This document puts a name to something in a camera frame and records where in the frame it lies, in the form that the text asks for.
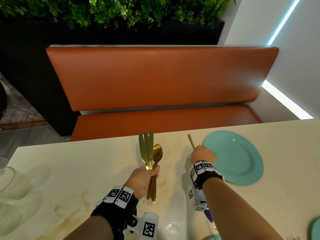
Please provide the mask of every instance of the purple object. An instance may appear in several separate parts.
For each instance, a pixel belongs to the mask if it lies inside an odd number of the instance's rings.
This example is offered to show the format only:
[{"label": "purple object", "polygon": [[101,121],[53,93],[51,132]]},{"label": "purple object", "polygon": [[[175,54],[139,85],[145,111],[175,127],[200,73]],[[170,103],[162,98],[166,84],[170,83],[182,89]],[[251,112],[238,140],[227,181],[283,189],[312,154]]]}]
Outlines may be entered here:
[{"label": "purple object", "polygon": [[212,216],[211,216],[210,210],[204,210],[204,214],[205,214],[205,216],[208,218],[208,220],[209,220],[211,223],[214,222],[214,220],[213,220],[213,218],[212,218]]}]

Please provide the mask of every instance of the forearm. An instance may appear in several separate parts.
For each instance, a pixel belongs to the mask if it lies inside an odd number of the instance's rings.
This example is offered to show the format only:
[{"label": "forearm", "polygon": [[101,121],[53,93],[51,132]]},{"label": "forearm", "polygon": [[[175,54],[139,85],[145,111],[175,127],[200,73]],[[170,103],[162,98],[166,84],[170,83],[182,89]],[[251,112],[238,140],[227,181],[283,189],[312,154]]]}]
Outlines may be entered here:
[{"label": "forearm", "polygon": [[102,216],[91,216],[64,240],[112,240],[112,229]]},{"label": "forearm", "polygon": [[221,179],[202,186],[210,213],[223,240],[283,240],[274,228]]}]

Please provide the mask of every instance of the glass rim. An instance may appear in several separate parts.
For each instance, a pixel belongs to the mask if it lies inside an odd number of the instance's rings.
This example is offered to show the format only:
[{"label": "glass rim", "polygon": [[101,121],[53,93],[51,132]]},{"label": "glass rim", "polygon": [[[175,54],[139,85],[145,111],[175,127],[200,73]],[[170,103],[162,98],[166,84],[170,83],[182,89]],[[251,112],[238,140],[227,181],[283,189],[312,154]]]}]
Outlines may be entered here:
[{"label": "glass rim", "polygon": [[16,171],[14,170],[13,167],[3,167],[3,168],[10,168],[13,171],[13,177],[10,180],[10,182],[2,190],[0,190],[0,193],[3,192],[12,183],[12,181],[14,179],[14,176],[16,175]]}]

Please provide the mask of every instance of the black wristband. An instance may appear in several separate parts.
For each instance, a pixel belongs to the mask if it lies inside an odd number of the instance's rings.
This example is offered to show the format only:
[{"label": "black wristband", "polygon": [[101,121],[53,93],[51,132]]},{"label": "black wristband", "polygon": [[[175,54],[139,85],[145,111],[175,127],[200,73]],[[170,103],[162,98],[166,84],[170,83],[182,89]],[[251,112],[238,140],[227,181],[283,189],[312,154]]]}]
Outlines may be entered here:
[{"label": "black wristband", "polygon": [[[122,190],[117,193],[117,196],[114,198],[114,202],[117,203],[121,200],[119,199],[121,192]],[[104,202],[107,197],[109,197],[108,200],[110,201],[111,194],[112,191],[110,191],[110,193],[100,201],[101,203],[99,203],[99,205],[93,210],[90,216],[102,216],[105,218],[112,229],[113,238],[116,240],[122,240],[124,239],[123,231],[130,221],[139,200],[134,196],[134,194],[132,194],[126,202],[126,206],[120,207],[114,202]]]},{"label": "black wristband", "polygon": [[223,175],[208,161],[197,161],[190,169],[190,177],[198,190],[202,190],[203,183],[209,178],[225,181]]}]

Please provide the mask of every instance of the orange bench backrest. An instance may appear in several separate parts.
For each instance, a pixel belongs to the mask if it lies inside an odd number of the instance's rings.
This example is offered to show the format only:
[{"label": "orange bench backrest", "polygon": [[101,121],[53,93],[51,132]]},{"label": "orange bench backrest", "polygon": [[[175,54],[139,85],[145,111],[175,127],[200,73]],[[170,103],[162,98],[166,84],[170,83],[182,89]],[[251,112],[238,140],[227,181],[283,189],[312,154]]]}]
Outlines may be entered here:
[{"label": "orange bench backrest", "polygon": [[256,99],[276,47],[49,47],[74,111]]}]

